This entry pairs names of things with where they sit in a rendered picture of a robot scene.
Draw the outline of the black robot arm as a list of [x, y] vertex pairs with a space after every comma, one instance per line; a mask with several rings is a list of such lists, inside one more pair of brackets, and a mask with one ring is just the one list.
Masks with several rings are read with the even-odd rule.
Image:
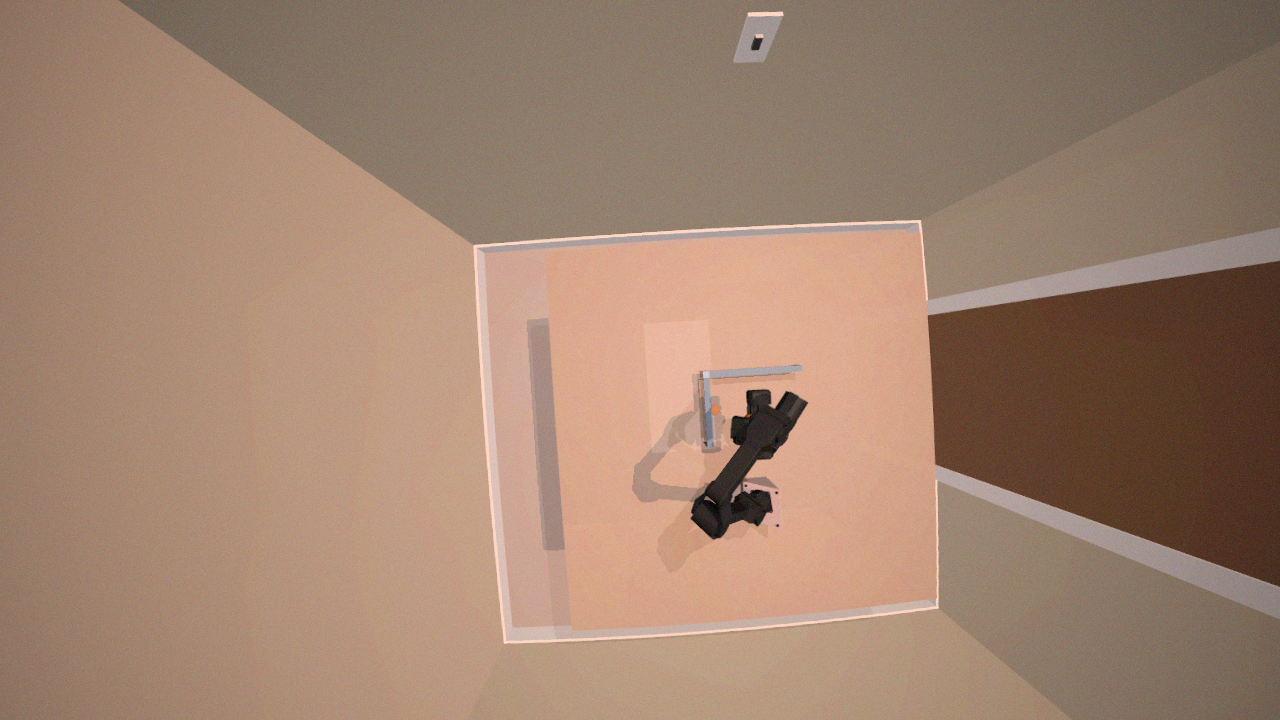
[[[765, 512], [773, 512], [771, 492], [751, 489], [748, 495], [744, 491], [731, 503], [733, 492], [762, 454], [768, 451], [773, 455], [785, 445], [806, 404], [800, 396], [786, 391], [776, 407], [767, 405], [750, 418], [732, 416], [730, 438], [741, 446], [716, 480], [694, 500], [691, 509], [691, 520], [712, 539], [721, 538], [735, 521], [744, 520], [758, 527]], [[716, 503], [704, 500], [707, 496]]]

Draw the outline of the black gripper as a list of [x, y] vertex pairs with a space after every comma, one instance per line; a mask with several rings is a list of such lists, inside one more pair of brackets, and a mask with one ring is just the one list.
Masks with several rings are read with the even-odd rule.
[[[771, 391], [769, 389], [748, 389], [748, 392], [746, 392], [746, 402], [748, 402], [748, 407], [746, 407], [748, 409], [748, 415], [753, 415], [760, 407], [765, 407], [767, 405], [772, 405]], [[768, 451], [765, 451], [756, 460], [771, 460], [772, 457], [774, 457], [774, 455], [772, 455]]]

